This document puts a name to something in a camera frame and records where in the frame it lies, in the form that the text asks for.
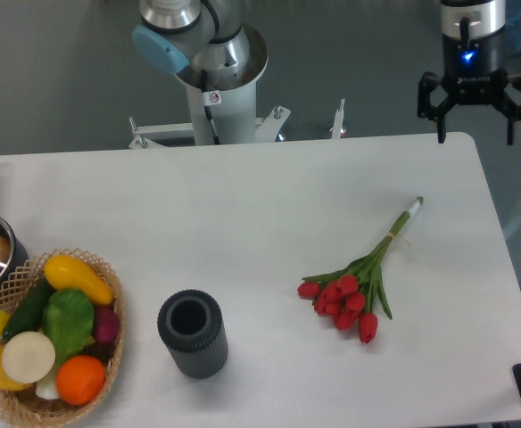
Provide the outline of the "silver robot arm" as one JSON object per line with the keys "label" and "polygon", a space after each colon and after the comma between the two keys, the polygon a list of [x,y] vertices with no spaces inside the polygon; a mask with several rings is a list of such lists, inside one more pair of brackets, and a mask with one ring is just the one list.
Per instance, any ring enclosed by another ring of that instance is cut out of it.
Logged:
{"label": "silver robot arm", "polygon": [[[137,51],[186,88],[198,145],[272,142],[290,115],[276,106],[256,117],[256,82],[268,52],[260,33],[242,20],[240,1],[142,1],[132,33]],[[444,73],[423,74],[417,115],[446,138],[445,116],[456,105],[491,105],[508,121],[507,142],[521,121],[521,71],[504,66],[504,1],[440,3]]]}

